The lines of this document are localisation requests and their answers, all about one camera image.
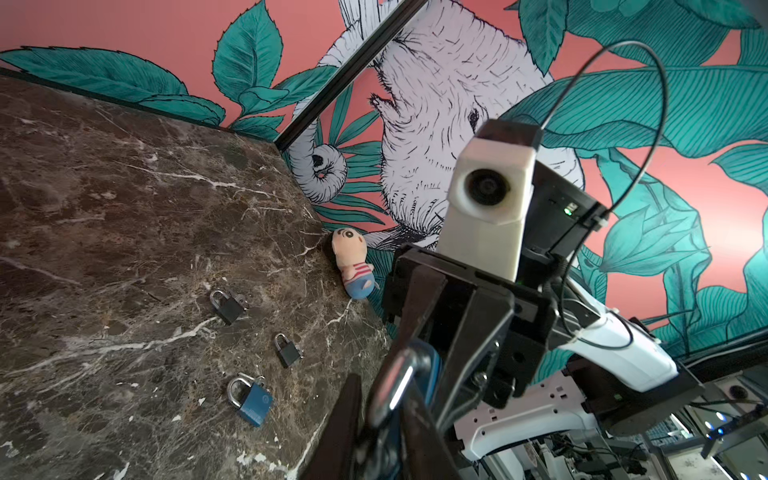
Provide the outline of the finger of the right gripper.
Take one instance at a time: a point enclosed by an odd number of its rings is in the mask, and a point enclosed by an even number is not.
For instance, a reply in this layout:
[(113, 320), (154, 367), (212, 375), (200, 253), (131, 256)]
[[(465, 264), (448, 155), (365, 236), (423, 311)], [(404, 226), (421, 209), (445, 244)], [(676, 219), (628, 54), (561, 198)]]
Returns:
[(421, 265), (413, 271), (397, 336), (389, 351), (390, 360), (419, 337), (446, 284), (445, 275), (429, 266)]
[(431, 405), (431, 414), (439, 432), (446, 431), (482, 400), (487, 383), (474, 383), (476, 372), (487, 374), (495, 366), (493, 347), (503, 342), (514, 311), (514, 296), (477, 289), (471, 296)]

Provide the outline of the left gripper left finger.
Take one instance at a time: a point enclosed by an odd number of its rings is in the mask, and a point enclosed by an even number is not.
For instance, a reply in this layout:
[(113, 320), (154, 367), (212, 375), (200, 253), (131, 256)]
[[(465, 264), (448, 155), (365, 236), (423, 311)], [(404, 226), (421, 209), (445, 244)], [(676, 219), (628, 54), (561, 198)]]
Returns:
[(362, 380), (350, 373), (301, 480), (352, 479), (362, 406)]

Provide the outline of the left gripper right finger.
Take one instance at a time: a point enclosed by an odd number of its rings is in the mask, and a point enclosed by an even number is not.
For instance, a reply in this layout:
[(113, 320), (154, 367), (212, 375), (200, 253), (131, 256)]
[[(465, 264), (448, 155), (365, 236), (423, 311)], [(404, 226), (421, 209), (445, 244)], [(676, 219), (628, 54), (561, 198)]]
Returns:
[(410, 385), (400, 406), (402, 478), (412, 480), (461, 478), (415, 385)]

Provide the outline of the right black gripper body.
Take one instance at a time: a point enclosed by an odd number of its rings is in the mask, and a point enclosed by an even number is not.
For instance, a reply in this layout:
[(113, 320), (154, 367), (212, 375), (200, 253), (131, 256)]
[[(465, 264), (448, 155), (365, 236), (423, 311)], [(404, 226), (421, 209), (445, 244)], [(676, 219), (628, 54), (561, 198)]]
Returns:
[(556, 319), (549, 295), (411, 244), (394, 255), (382, 307), (397, 339), (421, 339), (441, 357), (435, 408), (521, 397)]

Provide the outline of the blue padlock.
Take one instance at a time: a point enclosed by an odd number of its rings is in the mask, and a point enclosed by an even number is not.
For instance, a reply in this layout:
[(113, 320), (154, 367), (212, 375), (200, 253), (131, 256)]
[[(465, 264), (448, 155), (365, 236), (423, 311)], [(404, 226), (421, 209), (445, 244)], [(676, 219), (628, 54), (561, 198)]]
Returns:
[(383, 379), (371, 389), (364, 423), (355, 447), (357, 479), (394, 479), (401, 467), (401, 408), (409, 388), (430, 403), (441, 359), (435, 348), (415, 339), (382, 369)]
[(238, 373), (227, 384), (226, 396), (237, 413), (254, 427), (264, 425), (273, 405), (273, 396), (262, 375)]

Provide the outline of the black padlock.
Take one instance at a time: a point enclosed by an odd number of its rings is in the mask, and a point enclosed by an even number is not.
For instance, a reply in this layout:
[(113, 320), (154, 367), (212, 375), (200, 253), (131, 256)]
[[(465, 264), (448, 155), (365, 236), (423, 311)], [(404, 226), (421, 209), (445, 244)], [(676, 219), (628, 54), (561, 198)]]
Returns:
[(284, 368), (290, 368), (295, 362), (303, 358), (301, 351), (285, 334), (276, 334), (273, 343)]
[(234, 296), (220, 289), (210, 292), (209, 301), (216, 315), (227, 325), (235, 323), (246, 311), (246, 307)]

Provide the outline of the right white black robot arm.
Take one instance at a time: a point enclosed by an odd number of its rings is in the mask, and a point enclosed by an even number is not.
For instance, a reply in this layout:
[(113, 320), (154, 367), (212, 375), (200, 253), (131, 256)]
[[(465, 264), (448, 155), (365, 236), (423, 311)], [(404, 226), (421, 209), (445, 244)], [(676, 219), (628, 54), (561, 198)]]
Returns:
[(567, 430), (640, 434), (704, 390), (637, 322), (579, 303), (588, 326), (569, 340), (576, 317), (551, 292), (413, 244), (395, 254), (383, 305), (400, 326), (366, 420), (384, 428), (424, 413), (428, 424), (403, 436), (405, 455), (419, 438), (446, 451), (448, 431), (470, 461)]

